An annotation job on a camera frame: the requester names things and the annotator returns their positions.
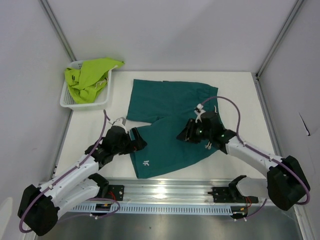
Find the teal green shorts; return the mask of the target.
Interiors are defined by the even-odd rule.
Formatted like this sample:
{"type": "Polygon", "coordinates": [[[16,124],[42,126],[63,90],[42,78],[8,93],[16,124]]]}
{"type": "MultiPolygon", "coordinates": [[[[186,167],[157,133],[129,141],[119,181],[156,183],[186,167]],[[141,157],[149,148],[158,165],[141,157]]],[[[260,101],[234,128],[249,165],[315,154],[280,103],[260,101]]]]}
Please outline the teal green shorts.
{"type": "Polygon", "coordinates": [[[126,118],[145,123],[137,128],[146,141],[144,149],[130,155],[135,175],[148,179],[168,174],[211,156],[206,141],[193,144],[177,139],[195,107],[204,103],[206,111],[218,106],[218,88],[200,82],[134,79],[126,118]]]}

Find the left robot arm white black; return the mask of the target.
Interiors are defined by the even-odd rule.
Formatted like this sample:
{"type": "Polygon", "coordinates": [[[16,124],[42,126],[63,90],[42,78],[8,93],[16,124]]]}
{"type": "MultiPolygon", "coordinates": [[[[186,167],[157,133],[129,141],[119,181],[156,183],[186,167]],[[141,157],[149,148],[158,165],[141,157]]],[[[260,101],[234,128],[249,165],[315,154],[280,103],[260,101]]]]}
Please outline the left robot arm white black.
{"type": "Polygon", "coordinates": [[[39,186],[31,184],[23,191],[17,213],[20,231],[43,236],[78,204],[107,198],[109,181],[98,171],[114,156],[131,154],[147,145],[136,127],[126,131],[122,126],[112,126],[66,171],[39,186]]]}

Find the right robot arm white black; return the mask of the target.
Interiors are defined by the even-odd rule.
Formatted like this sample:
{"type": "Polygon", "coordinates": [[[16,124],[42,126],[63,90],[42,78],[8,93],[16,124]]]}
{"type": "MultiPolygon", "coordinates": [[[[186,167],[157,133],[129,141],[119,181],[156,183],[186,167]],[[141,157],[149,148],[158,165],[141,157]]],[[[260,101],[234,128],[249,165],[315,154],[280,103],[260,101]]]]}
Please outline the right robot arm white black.
{"type": "Polygon", "coordinates": [[[214,111],[190,118],[176,138],[193,144],[207,140],[206,149],[213,147],[233,156],[264,176],[240,175],[232,180],[228,185],[228,196],[234,202],[245,197],[265,198],[287,211],[293,205],[305,205],[310,201],[311,188],[296,158],[267,153],[241,140],[237,132],[223,126],[219,114],[214,111]]]}

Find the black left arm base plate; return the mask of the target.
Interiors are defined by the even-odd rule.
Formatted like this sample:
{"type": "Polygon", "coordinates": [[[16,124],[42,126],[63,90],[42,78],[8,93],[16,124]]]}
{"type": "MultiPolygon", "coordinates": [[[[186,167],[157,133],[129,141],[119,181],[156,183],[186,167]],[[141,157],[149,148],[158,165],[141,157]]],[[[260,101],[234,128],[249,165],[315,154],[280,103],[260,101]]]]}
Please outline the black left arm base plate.
{"type": "Polygon", "coordinates": [[[108,185],[102,190],[101,197],[105,199],[123,201],[124,193],[125,193],[124,185],[108,185]]]}

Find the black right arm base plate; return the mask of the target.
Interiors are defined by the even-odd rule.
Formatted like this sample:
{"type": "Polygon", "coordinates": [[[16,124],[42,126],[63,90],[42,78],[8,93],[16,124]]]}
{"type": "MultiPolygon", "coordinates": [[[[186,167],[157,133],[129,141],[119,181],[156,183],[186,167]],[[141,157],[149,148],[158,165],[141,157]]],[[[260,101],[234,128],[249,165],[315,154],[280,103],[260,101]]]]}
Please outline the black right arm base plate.
{"type": "Polygon", "coordinates": [[[214,186],[207,194],[212,196],[214,203],[257,204],[259,202],[259,199],[255,196],[243,196],[237,189],[226,186],[214,186]]]}

